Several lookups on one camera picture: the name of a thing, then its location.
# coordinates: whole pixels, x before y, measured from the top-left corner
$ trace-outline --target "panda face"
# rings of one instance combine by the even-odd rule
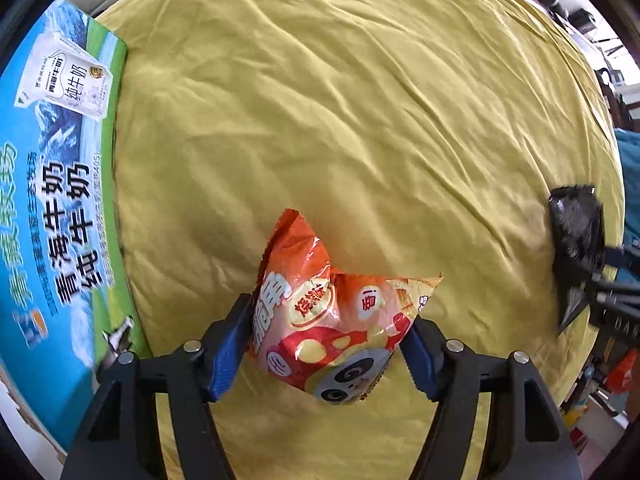
[[[367,348],[333,368],[320,381],[314,395],[341,404],[364,394],[385,366],[391,353],[384,348]]]

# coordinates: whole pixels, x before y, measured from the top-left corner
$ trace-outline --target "bed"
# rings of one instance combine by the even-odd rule
[[[595,331],[584,313],[557,334],[549,190],[595,184],[609,245],[625,203],[594,74],[543,12],[525,0],[122,0],[100,21],[129,47],[116,199],[155,354],[252,290],[292,207],[345,272],[442,273],[422,315],[477,352],[527,352],[561,402]],[[411,473],[434,404],[397,354],[348,406],[245,359],[211,409],[239,479],[388,479]],[[468,479],[487,410],[483,397]]]

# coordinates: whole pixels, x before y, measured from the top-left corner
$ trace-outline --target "orange snack bag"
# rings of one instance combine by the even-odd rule
[[[258,366],[332,404],[366,395],[441,278],[344,274],[293,209],[278,220],[254,292]]]

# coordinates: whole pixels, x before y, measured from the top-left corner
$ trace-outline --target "screw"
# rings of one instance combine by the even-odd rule
[[[449,339],[447,341],[447,349],[452,352],[462,352],[465,346],[462,344],[462,341],[458,341],[457,339]]]
[[[182,348],[185,352],[192,354],[200,350],[202,348],[202,345],[197,339],[190,339],[184,345],[182,345]]]
[[[516,359],[517,362],[523,365],[529,362],[529,356],[521,350],[514,352],[513,358]]]
[[[128,365],[133,362],[133,354],[131,352],[124,352],[118,356],[118,362],[121,365]]]

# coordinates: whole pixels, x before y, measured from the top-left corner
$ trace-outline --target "box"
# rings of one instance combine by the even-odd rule
[[[96,375],[150,354],[127,286],[113,186],[127,48],[56,0],[0,78],[0,360],[68,450]]]

